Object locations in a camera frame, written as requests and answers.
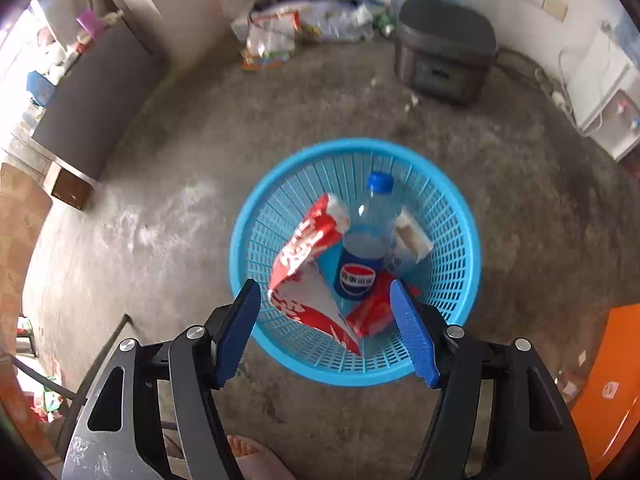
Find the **gray floor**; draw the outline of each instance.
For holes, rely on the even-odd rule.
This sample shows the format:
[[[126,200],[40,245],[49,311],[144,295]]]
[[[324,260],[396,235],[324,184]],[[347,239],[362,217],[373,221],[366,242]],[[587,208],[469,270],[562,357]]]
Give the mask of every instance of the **gray floor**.
[[[492,71],[470,107],[421,98],[406,111],[385,41],[308,48],[264,73],[243,73],[233,50],[143,109],[86,213],[56,203],[47,219],[24,310],[69,386],[123,312],[149,343],[227,303],[245,197],[284,157],[335,137],[404,144],[460,188],[482,239],[477,336],[528,337],[555,371],[583,349],[590,360],[607,309],[640,297],[638,184],[538,92]],[[216,401],[228,432],[267,444],[301,480],[402,479],[436,394],[415,377],[322,386],[250,342]]]

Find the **blue plastic basket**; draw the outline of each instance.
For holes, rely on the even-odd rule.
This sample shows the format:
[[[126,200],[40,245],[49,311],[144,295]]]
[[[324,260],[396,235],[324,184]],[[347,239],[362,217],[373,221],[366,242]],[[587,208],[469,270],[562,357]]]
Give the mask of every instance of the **blue plastic basket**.
[[[393,174],[398,200],[410,204],[434,242],[434,250],[407,277],[420,289],[420,300],[434,304],[449,324],[462,325],[478,291],[476,224],[456,186],[434,164],[411,150],[373,139],[325,142],[284,160],[260,181],[240,212],[231,238],[231,287],[237,294],[247,278],[260,284],[262,306],[252,335],[276,361],[326,384],[369,386],[414,370],[395,324],[366,338],[362,356],[356,356],[319,330],[287,318],[267,299],[271,265],[312,203],[326,192],[347,204],[359,200],[372,170]],[[334,269],[328,269],[331,257],[321,260],[331,286],[335,262]]]

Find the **blue gripper pad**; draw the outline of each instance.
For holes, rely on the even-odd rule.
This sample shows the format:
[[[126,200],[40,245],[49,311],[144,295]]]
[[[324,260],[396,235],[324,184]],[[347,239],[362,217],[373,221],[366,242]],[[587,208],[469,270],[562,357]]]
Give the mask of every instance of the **blue gripper pad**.
[[[414,307],[414,298],[402,282],[393,280],[389,299],[415,374],[423,378],[428,387],[436,387],[440,373],[436,368],[433,341]]]
[[[248,293],[238,306],[216,349],[216,368],[213,374],[216,389],[222,388],[236,374],[244,347],[260,312],[260,285],[255,282],[245,283],[236,301],[242,297],[245,287],[248,288]]]

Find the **red and white wrapper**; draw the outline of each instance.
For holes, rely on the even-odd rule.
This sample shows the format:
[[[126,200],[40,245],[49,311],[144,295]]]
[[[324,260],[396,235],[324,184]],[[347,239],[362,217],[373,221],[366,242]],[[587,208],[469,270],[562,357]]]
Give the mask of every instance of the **red and white wrapper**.
[[[349,213],[340,199],[322,195],[273,262],[268,297],[287,317],[327,333],[360,355],[358,338],[340,314],[315,261],[341,240],[349,226]]]
[[[348,325],[359,337],[369,337],[382,332],[394,320],[389,290],[395,278],[386,271],[378,274],[371,293],[347,316]],[[409,285],[414,296],[419,291]]]

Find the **pepsi bottle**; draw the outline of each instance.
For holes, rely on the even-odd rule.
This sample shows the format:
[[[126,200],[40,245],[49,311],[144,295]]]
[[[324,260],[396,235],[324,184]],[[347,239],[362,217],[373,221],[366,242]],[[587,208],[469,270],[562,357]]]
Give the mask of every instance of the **pepsi bottle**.
[[[346,300],[362,300],[370,293],[390,248],[398,206],[392,199],[394,178],[373,171],[367,196],[351,209],[351,227],[342,240],[334,287]]]

